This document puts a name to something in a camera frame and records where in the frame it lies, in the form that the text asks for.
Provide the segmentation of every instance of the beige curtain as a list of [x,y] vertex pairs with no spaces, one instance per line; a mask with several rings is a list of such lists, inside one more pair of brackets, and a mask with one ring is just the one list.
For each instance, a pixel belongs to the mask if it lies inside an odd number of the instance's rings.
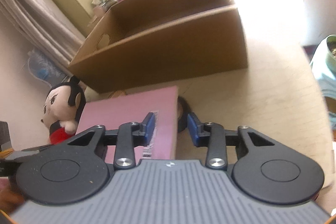
[[83,43],[55,17],[43,0],[0,0],[0,11],[63,70]]

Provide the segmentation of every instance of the gray ribbed panel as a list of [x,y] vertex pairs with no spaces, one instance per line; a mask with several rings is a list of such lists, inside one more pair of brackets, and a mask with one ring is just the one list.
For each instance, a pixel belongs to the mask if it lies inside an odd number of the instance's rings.
[[19,224],[322,224],[329,215],[314,202],[294,207],[257,202],[225,172],[198,160],[142,160],[118,171],[89,199],[64,207],[29,201],[12,218]]

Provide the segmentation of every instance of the barcode label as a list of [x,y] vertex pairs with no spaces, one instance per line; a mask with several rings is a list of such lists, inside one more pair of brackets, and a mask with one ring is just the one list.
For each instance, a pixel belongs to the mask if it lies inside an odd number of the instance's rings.
[[153,131],[153,136],[152,139],[147,145],[143,151],[142,151],[142,159],[151,159],[152,158],[152,151],[153,151],[153,146],[154,146],[154,139],[156,136],[156,131],[157,131],[157,123],[158,123],[158,118],[159,118],[159,112],[158,111],[151,111],[154,113],[155,116],[155,126],[154,126],[154,131]]

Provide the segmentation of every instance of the pink book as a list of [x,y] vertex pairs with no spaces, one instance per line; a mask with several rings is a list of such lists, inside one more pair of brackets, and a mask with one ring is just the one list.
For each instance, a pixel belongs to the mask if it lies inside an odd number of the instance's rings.
[[[141,122],[148,112],[155,114],[155,129],[147,147],[135,148],[135,159],[172,160],[177,135],[177,87],[151,90],[85,105],[77,133],[102,124],[117,129],[123,123]],[[113,163],[115,146],[109,146],[105,162]]]

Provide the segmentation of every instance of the silver bolt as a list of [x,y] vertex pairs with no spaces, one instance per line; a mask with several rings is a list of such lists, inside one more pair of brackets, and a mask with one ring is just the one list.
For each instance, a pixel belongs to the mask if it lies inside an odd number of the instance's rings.
[[209,164],[213,167],[221,167],[225,164],[225,161],[220,158],[212,158],[209,160]]
[[115,163],[122,167],[130,166],[133,163],[133,160],[129,158],[120,158],[115,161]]

